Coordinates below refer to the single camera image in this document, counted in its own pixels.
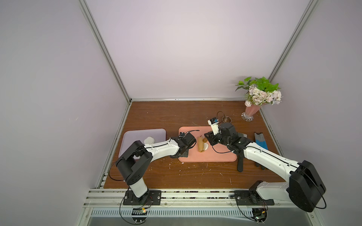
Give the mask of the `wooden rolling pin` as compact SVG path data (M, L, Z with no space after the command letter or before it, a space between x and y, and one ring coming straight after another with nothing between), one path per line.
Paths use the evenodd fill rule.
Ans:
M203 150L203 148L204 148L204 143L207 143L207 142L208 142L208 140L207 140L206 137L202 137L202 136L198 137L198 139L197 139L197 145L198 145L198 151L199 151L200 153L205 152L205 151Z

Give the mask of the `small dough piece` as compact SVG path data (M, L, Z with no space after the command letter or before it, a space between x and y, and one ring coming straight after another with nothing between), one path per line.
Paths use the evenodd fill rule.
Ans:
M204 148L203 148L203 150L206 151L206 150L208 149L208 147L209 147L209 144L208 144L208 143L204 143Z

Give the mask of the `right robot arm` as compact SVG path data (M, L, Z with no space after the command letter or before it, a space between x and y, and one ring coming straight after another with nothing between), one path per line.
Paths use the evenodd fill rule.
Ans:
M258 200L292 202L305 212L316 209L326 187L312 163L300 163L273 153L238 133L231 123L219 124L211 119L208 124L212 130L205 137L210 145L224 145L232 153L264 166L284 180L256 182L249 190L253 197Z

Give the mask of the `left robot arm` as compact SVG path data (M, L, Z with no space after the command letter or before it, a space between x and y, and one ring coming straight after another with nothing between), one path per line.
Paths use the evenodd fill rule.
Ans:
M137 140L119 157L116 167L135 197L141 199L149 192L143 176L150 163L168 156L181 157L196 143L196 138L189 132L156 144L143 144Z

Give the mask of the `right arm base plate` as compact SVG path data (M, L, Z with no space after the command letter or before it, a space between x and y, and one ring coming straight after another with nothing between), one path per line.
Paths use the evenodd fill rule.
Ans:
M261 196L258 195L256 192L249 190L236 190L234 191L234 195L231 195L230 198L235 199L237 205L250 205L250 206L275 205L273 199L269 200L262 199Z

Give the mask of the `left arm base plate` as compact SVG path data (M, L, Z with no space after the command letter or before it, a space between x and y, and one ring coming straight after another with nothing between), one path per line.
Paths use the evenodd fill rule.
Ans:
M124 199L123 199L123 205L126 206L135 206L135 205L160 205L161 203L161 197L162 197L162 191L161 190L149 190L141 197L137 197L135 193L132 190L126 191Z

